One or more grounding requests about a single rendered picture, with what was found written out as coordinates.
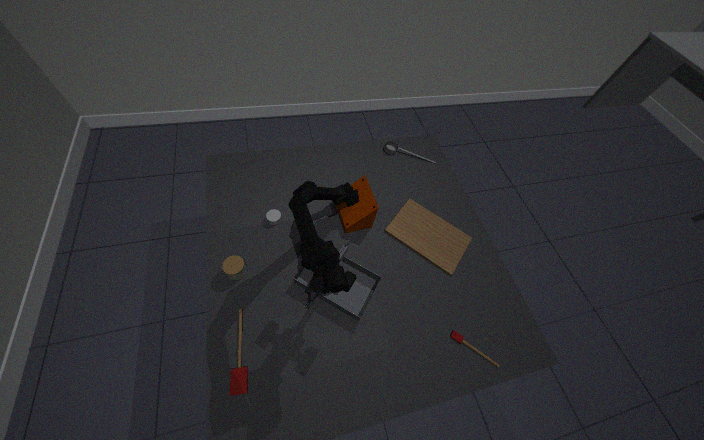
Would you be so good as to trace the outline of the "red spatula with wooden handle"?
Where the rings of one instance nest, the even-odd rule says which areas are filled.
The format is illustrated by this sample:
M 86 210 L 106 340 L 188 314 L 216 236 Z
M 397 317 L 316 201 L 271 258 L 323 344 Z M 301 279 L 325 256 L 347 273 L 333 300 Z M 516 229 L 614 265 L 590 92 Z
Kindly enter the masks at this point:
M 238 368 L 231 369 L 230 396 L 248 393 L 248 366 L 241 367 L 242 361 L 242 310 L 239 309 Z

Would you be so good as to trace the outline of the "grey cylinder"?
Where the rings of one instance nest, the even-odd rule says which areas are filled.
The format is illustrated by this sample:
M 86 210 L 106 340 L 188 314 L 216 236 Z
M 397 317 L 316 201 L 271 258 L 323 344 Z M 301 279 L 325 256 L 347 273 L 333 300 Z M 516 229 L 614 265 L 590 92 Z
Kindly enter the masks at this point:
M 280 211 L 276 209 L 268 211 L 266 217 L 270 225 L 278 225 L 282 220 Z

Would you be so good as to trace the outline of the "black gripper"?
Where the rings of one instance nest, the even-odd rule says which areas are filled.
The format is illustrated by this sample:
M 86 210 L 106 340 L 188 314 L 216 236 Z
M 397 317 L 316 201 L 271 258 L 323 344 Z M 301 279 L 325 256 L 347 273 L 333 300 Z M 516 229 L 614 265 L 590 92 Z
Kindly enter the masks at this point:
M 302 266 L 303 266 L 304 268 L 310 270 L 310 269 L 303 263 L 303 261 L 301 261 L 301 264 L 302 264 Z M 317 265 L 317 266 L 320 267 L 320 266 L 321 266 L 321 263 L 320 263 L 319 265 Z M 318 267 L 317 267 L 317 268 L 318 268 Z M 350 288 L 352 287 L 353 283 L 354 283 L 355 280 L 356 280 L 356 275 L 353 274 L 353 273 L 351 273 L 351 272 L 348 271 L 348 270 L 346 271 L 345 275 L 346 275 L 346 277 L 347 277 L 347 280 L 348 280 L 348 283 L 349 283 L 349 287 L 348 287 L 347 289 L 343 290 L 343 291 L 349 292 Z

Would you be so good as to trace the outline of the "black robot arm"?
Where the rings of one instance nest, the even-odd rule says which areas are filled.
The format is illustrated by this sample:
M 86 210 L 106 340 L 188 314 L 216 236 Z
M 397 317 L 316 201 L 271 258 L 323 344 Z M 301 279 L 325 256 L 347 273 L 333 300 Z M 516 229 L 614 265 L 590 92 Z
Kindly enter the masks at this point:
M 293 192 L 289 208 L 301 237 L 300 253 L 303 263 L 314 272 L 309 288 L 326 294 L 337 293 L 349 287 L 343 266 L 339 266 L 340 254 L 332 241 L 324 242 L 318 237 L 307 203 L 313 200 L 332 200 L 334 205 L 345 202 L 347 206 L 359 202 L 358 190 L 347 182 L 335 188 L 317 187 L 306 181 Z M 320 267 L 316 267 L 321 263 Z

